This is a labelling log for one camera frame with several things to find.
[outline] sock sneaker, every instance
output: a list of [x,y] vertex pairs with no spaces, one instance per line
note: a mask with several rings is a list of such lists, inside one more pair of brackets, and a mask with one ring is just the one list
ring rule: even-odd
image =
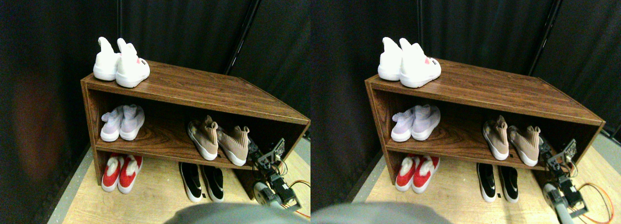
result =
[[118,190],[127,194],[131,192],[133,184],[136,182],[136,176],[140,172],[140,169],[142,169],[142,156],[127,155],[125,162],[126,164],[120,170]]
[[207,116],[203,122],[193,120],[188,124],[188,135],[205,160],[218,156],[218,124]]
[[425,192],[429,185],[429,181],[431,181],[431,177],[438,170],[440,158],[429,155],[418,155],[417,157],[413,157],[413,159],[416,165],[416,171],[414,171],[412,190],[420,194]]
[[377,73],[384,80],[399,80],[399,71],[401,71],[401,55],[403,51],[397,43],[388,37],[382,39],[384,43],[384,53],[379,56],[379,66]]
[[186,194],[192,202],[199,202],[202,197],[202,189],[200,188],[200,179],[198,176],[198,166],[193,163],[179,162],[179,171],[181,179],[186,187]]
[[104,191],[111,192],[117,187],[118,176],[120,175],[120,170],[123,168],[124,162],[125,160],[121,154],[112,153],[110,155],[108,163],[106,164],[104,176],[101,178],[101,188],[104,189]]
[[431,80],[440,77],[440,63],[425,56],[421,45],[410,42],[405,38],[399,40],[403,50],[403,59],[399,80],[406,87],[422,87]]
[[494,168],[490,164],[477,163],[476,172],[479,175],[479,184],[481,185],[483,200],[486,202],[493,202],[496,199]]
[[521,132],[517,127],[511,126],[507,129],[508,139],[515,146],[517,154],[520,155],[522,162],[528,166],[535,166],[539,160],[539,127],[529,126],[526,131]]
[[490,145],[490,151],[497,160],[508,157],[507,123],[503,116],[498,120],[488,120],[483,124],[483,137]]
[[144,123],[145,111],[142,110],[142,107],[135,104],[123,106],[123,122],[120,125],[120,137],[127,141],[134,140]]
[[394,185],[397,187],[398,191],[405,192],[410,187],[412,187],[414,171],[416,171],[416,166],[414,164],[414,160],[412,158],[418,157],[415,154],[408,154],[406,158],[401,162],[401,169],[399,169],[399,173],[397,174],[397,179],[395,179]]
[[415,106],[414,109],[416,118],[412,125],[412,138],[424,141],[440,123],[440,109],[428,104]]
[[138,86],[142,80],[149,77],[151,73],[149,64],[144,59],[138,58],[133,44],[126,44],[123,38],[119,38],[117,44],[121,52],[117,65],[117,84],[128,88]]
[[503,191],[505,198],[515,203],[519,199],[519,193],[517,190],[517,170],[515,168],[498,166],[498,174],[501,176],[501,182],[503,183]]
[[414,108],[400,112],[392,116],[392,121],[397,124],[392,128],[391,138],[395,142],[405,142],[412,136],[412,125],[414,123]]
[[115,53],[110,42],[101,36],[98,40],[101,52],[97,54],[95,66],[93,66],[93,75],[100,80],[112,81],[116,78],[119,53]]
[[123,121],[123,106],[116,107],[113,111],[101,116],[101,120],[106,122],[99,134],[105,142],[114,142],[120,134],[120,125]]
[[222,170],[213,166],[201,165],[203,181],[207,184],[209,197],[213,202],[224,202]]
[[250,133],[248,127],[244,127],[244,130],[242,130],[239,126],[235,126],[233,131],[228,133],[221,127],[217,129],[218,145],[222,146],[229,160],[237,166],[246,164],[248,144],[250,142],[248,133]]

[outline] wooden shelf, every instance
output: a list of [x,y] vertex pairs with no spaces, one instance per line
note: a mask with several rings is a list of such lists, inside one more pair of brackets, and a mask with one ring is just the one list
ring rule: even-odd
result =
[[95,147],[101,151],[190,162],[218,168],[252,169],[250,161],[247,161],[244,166],[233,164],[221,147],[218,148],[218,156],[214,160],[205,160],[188,137],[186,123],[180,119],[146,117],[145,124],[133,141],[126,141],[120,137],[114,142],[104,142],[99,139]]

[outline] wooden floor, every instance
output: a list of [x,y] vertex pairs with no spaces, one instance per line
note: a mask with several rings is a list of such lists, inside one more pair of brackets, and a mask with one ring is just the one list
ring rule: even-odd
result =
[[[289,172],[284,176],[286,182],[303,179],[311,181],[311,167],[293,152],[286,160]],[[250,200],[231,169],[224,173],[224,201],[258,204]],[[211,202],[208,191],[202,183],[203,198],[198,204]],[[300,212],[311,214],[311,190],[298,183],[293,186],[302,204]],[[188,199],[181,179],[178,163],[172,160],[145,158],[144,167],[137,177],[129,194],[118,189],[105,192],[97,185],[93,164],[89,167],[84,181],[73,199],[65,217],[66,224],[161,224],[175,215],[177,210],[193,206]]]
[[[462,160],[441,160],[437,174],[433,176],[427,190],[416,194],[411,190],[397,191],[390,181],[388,169],[380,175],[366,202],[408,202],[429,206],[438,215],[455,224],[555,224],[556,214],[545,202],[541,188],[531,171],[517,169],[520,198],[511,204],[506,199],[496,198],[492,203],[481,197],[476,173],[476,164]],[[579,175],[573,178],[574,185],[591,182],[601,186],[610,195],[617,210],[621,208],[621,176],[591,148],[581,160]],[[494,167],[496,191],[502,192],[500,179]],[[581,190],[589,208],[587,215],[597,221],[606,221],[607,213],[602,198],[595,189]],[[574,222],[582,223],[578,218]],[[615,224],[621,223],[616,217]]]

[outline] shelf top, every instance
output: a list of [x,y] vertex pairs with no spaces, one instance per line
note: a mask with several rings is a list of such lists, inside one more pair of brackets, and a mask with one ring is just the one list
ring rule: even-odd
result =
[[604,120],[541,78],[463,63],[438,60],[442,74],[425,86],[410,88],[379,75],[366,82],[372,89],[589,125]]
[[149,77],[134,88],[115,81],[82,79],[87,89],[148,98],[184,106],[306,125],[310,120],[242,78],[147,61]]

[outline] white sole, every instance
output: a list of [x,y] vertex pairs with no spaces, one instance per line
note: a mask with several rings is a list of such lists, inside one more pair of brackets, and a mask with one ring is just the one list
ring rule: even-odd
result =
[[117,129],[114,133],[111,133],[111,134],[104,133],[104,130],[102,129],[99,135],[101,139],[104,140],[104,142],[114,142],[118,139],[119,134],[120,134],[119,129]]
[[429,136],[431,135],[435,127],[438,126],[439,123],[440,123],[440,118],[438,118],[438,120],[435,123],[433,123],[431,127],[429,127],[428,129],[425,129],[425,131],[422,131],[421,133],[416,133],[412,131],[412,138],[419,140],[419,141],[425,141],[426,139],[429,138]]

